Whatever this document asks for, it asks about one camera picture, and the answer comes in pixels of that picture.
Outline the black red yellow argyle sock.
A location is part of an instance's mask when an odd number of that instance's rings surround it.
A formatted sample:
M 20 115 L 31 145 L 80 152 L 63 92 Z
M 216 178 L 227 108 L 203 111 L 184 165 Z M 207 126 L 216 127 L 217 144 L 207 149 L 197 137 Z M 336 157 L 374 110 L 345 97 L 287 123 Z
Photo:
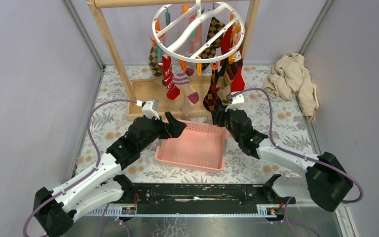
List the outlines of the black red yellow argyle sock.
M 217 67 L 215 67 L 212 70 L 209 89 L 203 99 L 203 106 L 209 112 L 213 112 L 219 106 L 222 105 L 222 100 L 218 96 L 218 90 L 219 90 L 219 88 L 217 87 L 218 80 L 219 80 L 218 69 Z

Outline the red white patterned sock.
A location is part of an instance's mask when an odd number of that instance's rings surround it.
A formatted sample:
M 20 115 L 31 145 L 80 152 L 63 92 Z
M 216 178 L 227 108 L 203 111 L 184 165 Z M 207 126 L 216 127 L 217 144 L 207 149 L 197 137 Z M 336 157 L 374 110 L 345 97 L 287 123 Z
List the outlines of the red white patterned sock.
M 173 72 L 172 72 L 172 60 L 170 56 L 162 56 L 162 69 L 164 82 L 167 88 L 166 96 L 170 100 L 175 100 L 180 95 L 180 90 L 173 82 Z

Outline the beige purple striped sock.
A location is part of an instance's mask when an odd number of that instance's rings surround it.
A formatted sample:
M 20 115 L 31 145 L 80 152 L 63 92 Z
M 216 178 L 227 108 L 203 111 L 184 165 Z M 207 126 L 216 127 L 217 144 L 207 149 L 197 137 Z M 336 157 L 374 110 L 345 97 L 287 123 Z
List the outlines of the beige purple striped sock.
M 184 103 L 182 106 L 182 112 L 184 116 L 188 116 L 191 108 L 198 103 L 199 94 L 191 85 L 189 76 L 182 69 L 179 69 L 172 77 L 173 83 L 184 95 Z

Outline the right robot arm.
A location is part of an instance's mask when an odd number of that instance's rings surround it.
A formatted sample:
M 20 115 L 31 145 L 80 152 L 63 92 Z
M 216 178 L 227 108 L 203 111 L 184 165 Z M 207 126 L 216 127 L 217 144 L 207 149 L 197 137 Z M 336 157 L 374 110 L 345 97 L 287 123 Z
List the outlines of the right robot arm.
M 244 110 L 227 110 L 220 106 L 211 115 L 213 124 L 226 128 L 244 154 L 273 162 L 297 175 L 273 177 L 268 182 L 270 186 L 263 190 L 267 202 L 276 203 L 288 197 L 303 198 L 333 212 L 353 188 L 352 178 L 333 154 L 302 154 L 287 146 L 279 146 L 270 136 L 253 128 Z

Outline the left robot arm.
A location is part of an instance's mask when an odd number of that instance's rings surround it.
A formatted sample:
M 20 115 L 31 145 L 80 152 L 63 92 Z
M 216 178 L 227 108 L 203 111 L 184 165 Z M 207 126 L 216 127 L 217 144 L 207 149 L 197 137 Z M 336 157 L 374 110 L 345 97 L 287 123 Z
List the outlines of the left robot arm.
M 103 204 L 127 203 L 133 198 L 127 178 L 120 172 L 155 140 L 179 138 L 186 129 L 170 112 L 165 115 L 167 121 L 154 115 L 134 119 L 125 134 L 87 169 L 52 190 L 42 187 L 35 193 L 31 217 L 47 237 L 62 236 L 80 217 Z

